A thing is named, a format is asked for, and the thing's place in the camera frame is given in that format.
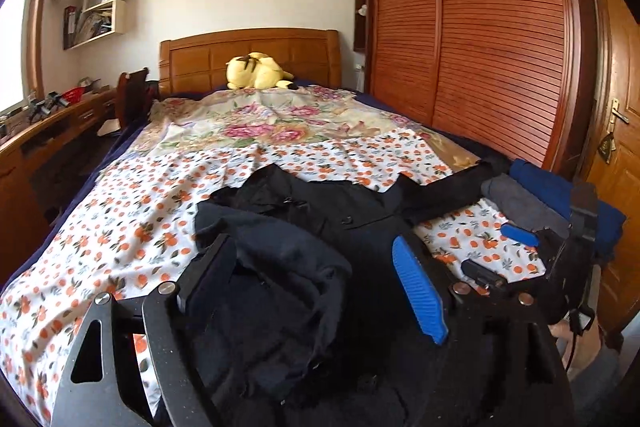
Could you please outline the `right hand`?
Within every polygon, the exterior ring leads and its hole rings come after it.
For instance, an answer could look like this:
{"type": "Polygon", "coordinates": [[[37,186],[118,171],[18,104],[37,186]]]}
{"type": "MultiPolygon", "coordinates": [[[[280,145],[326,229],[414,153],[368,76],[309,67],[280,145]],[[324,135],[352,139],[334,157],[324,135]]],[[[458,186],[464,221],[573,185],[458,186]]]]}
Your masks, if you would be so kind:
{"type": "Polygon", "coordinates": [[[566,320],[549,327],[556,340],[563,340],[566,346],[560,350],[561,358],[570,379],[582,373],[596,358],[602,348],[598,320],[581,336],[574,335],[566,320]]]}

